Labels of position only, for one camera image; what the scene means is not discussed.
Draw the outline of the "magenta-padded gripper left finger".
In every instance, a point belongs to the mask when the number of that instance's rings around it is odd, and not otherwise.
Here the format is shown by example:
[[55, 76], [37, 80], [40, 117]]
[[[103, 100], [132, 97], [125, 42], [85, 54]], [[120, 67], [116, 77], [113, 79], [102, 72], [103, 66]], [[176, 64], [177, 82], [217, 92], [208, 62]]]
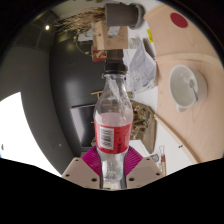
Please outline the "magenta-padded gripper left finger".
[[84, 188], [99, 189], [101, 182], [101, 161], [95, 147], [83, 157], [75, 157], [65, 169], [62, 177]]

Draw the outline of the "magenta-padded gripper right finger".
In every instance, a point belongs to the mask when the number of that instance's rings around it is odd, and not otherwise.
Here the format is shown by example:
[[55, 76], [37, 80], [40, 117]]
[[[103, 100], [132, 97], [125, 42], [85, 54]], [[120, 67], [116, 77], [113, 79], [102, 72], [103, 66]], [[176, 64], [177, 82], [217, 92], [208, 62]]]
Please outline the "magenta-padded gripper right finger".
[[164, 177], [151, 157], [141, 156], [133, 147], [129, 147], [124, 159], [124, 175], [128, 189], [143, 187]]

